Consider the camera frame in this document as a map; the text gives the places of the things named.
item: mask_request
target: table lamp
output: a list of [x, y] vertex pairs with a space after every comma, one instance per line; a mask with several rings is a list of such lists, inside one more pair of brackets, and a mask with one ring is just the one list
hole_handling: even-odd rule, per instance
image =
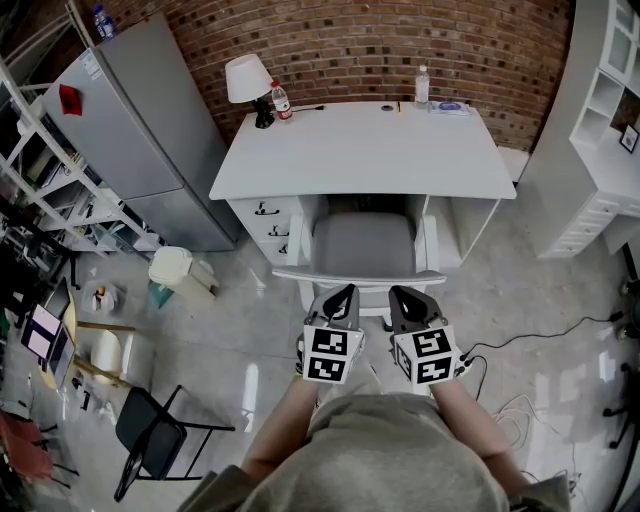
[[255, 53], [227, 62], [227, 95], [231, 103], [250, 101], [256, 109], [256, 128], [269, 128], [273, 116], [269, 104], [262, 98], [271, 90], [273, 78]]

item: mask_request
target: gray office chair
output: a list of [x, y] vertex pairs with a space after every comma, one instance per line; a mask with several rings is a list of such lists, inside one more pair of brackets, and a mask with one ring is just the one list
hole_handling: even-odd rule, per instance
[[[308, 266], [301, 266], [301, 256]], [[444, 283], [438, 272], [435, 217], [425, 215], [414, 230], [393, 213], [339, 213], [318, 220], [312, 230], [294, 215], [289, 229], [287, 265], [273, 275], [294, 279], [308, 311], [320, 288], [353, 283], [360, 289], [360, 316], [382, 316], [391, 329], [388, 293], [395, 285], [423, 291]]]

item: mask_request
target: picture frame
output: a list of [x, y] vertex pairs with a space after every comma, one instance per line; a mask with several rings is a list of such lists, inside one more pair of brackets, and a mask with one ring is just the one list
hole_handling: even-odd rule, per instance
[[638, 131], [633, 126], [628, 124], [627, 129], [622, 134], [622, 137], [620, 137], [620, 144], [622, 144], [629, 153], [633, 153], [633, 150], [636, 148], [637, 143]]

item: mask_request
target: metal rack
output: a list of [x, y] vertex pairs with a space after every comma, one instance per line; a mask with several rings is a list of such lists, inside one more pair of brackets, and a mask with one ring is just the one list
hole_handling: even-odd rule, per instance
[[[0, 58], [0, 105], [3, 99], [11, 101], [14, 110], [19, 112], [20, 121], [24, 125], [20, 140], [8, 158], [0, 155], [0, 176], [8, 177], [25, 196], [25, 203], [35, 203], [43, 212], [39, 228], [43, 231], [65, 231], [61, 243], [74, 251], [89, 251], [107, 257], [111, 251], [155, 251], [161, 244], [159, 238], [149, 233], [143, 226], [128, 216], [122, 202], [110, 189], [105, 189], [94, 182], [88, 173], [87, 165], [81, 155], [69, 155], [56, 141], [53, 134], [42, 122], [44, 112], [34, 91], [47, 89], [50, 84], [25, 84], [33, 70], [39, 65], [51, 47], [70, 28], [74, 27], [86, 48], [93, 47], [93, 42], [84, 26], [73, 1], [66, 6], [66, 14], [53, 20], [12, 52], [6, 60]], [[35, 97], [29, 102], [27, 97]], [[61, 169], [65, 172], [55, 175], [47, 187], [34, 189], [22, 175], [20, 155], [33, 137], [40, 137], [48, 151], [55, 156]], [[84, 189], [78, 194], [73, 205], [69, 205], [65, 215], [54, 208], [48, 198], [52, 193], [73, 183], [81, 184]], [[90, 212], [83, 204], [91, 201]], [[107, 230], [101, 223], [118, 222], [118, 226], [129, 227], [139, 238], [130, 244]]]

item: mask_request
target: red brick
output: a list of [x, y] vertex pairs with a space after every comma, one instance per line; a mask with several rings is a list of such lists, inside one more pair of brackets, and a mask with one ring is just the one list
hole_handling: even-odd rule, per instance
[[[10, 50], [64, 13], [39, 0]], [[154, 6], [165, 12], [228, 142], [251, 109], [226, 97], [224, 63], [257, 53], [296, 105], [399, 101], [427, 63], [432, 96], [471, 101], [496, 143], [530, 149], [561, 80], [568, 0], [104, 0], [120, 31]], [[81, 52], [60, 43], [37, 71], [50, 82]]]

